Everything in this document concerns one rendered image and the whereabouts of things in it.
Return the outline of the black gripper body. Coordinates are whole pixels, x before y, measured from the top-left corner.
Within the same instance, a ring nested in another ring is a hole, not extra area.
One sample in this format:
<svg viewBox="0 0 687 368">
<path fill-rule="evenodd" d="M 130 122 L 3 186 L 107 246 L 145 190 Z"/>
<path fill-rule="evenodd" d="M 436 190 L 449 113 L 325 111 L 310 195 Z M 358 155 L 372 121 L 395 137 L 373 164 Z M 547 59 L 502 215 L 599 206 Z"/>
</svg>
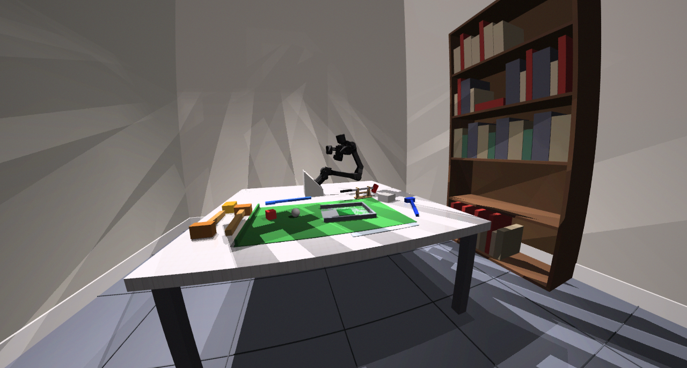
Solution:
<svg viewBox="0 0 687 368">
<path fill-rule="evenodd" d="M 331 145 L 326 146 L 326 154 L 328 154 L 328 146 L 331 146 Z M 340 150 L 342 150 L 343 146 L 345 146 L 345 145 L 336 145 L 336 148 L 333 148 L 333 146 L 331 146 L 332 147 L 332 154 L 333 154 L 333 151 L 336 151 L 336 153 L 342 154 L 342 153 L 340 153 Z M 348 155 L 351 155 L 352 154 L 352 147 L 351 146 L 347 146 L 347 147 L 348 147 Z M 333 150 L 333 149 L 335 149 L 335 150 Z"/>
</svg>

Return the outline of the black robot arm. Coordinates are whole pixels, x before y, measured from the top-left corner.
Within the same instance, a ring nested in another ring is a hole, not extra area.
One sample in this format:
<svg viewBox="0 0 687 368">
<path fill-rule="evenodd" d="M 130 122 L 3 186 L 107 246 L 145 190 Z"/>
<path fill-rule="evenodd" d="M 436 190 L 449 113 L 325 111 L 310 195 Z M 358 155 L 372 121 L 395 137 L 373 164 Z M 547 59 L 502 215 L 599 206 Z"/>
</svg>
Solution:
<svg viewBox="0 0 687 368">
<path fill-rule="evenodd" d="M 363 165 L 362 165 L 362 162 L 361 162 L 359 155 L 357 153 L 356 144 L 354 142 L 347 141 L 345 138 L 345 134 L 339 134 L 336 136 L 336 138 L 337 138 L 337 143 L 339 143 L 339 145 L 341 144 L 341 145 L 352 147 L 352 155 L 353 155 L 354 161 L 357 164 L 357 168 L 354 171 L 354 173 L 346 173 L 346 172 L 337 172 L 337 171 L 331 170 L 330 167 L 322 167 L 320 169 L 319 177 L 317 177 L 316 180 L 314 180 L 316 183 L 319 184 L 319 186 L 321 185 L 321 183 L 323 183 L 325 180 L 328 179 L 328 175 L 336 175 L 336 176 L 341 176 L 341 177 L 346 177 L 346 178 L 353 178 L 356 181 L 359 181 L 362 178 Z M 342 161 L 343 154 L 344 153 L 339 154 L 339 153 L 335 152 L 335 154 L 333 156 L 334 160 Z"/>
</svg>

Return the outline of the blue golf putter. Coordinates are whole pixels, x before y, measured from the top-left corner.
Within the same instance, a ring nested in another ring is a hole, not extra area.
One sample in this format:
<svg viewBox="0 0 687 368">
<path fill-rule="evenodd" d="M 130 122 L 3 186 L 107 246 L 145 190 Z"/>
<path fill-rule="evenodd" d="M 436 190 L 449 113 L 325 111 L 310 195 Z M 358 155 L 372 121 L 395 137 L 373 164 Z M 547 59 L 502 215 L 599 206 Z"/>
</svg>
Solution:
<svg viewBox="0 0 687 368">
<path fill-rule="evenodd" d="M 414 204 L 415 198 L 414 198 L 414 197 L 405 197 L 405 198 L 404 198 L 404 202 L 410 203 L 410 204 L 411 204 L 412 209 L 413 209 L 414 212 L 415 212 L 415 216 L 418 217 L 418 216 L 419 216 L 419 212 L 418 212 L 418 210 L 417 210 L 417 208 L 415 207 L 415 204 Z"/>
</svg>

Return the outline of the yellow block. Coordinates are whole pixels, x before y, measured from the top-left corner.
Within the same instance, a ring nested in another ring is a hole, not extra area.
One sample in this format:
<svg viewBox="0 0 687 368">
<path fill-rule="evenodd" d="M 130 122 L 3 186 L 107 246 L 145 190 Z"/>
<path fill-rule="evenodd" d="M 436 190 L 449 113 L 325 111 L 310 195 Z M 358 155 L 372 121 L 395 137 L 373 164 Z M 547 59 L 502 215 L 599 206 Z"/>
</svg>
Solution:
<svg viewBox="0 0 687 368">
<path fill-rule="evenodd" d="M 230 212 L 234 212 L 234 207 L 236 204 L 237 204 L 237 201 L 226 202 L 225 204 L 222 205 L 222 211 L 225 211 L 226 214 L 229 214 Z"/>
</svg>

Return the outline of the red cube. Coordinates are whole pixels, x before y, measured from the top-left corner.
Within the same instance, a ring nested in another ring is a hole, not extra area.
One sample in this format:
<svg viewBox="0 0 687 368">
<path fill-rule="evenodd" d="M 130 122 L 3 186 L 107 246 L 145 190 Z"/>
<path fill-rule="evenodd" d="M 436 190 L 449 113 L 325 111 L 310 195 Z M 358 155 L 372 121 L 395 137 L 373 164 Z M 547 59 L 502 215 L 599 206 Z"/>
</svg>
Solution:
<svg viewBox="0 0 687 368">
<path fill-rule="evenodd" d="M 273 209 L 268 209 L 267 211 L 265 211 L 265 214 L 266 214 L 267 220 L 277 219 L 276 211 Z"/>
</svg>

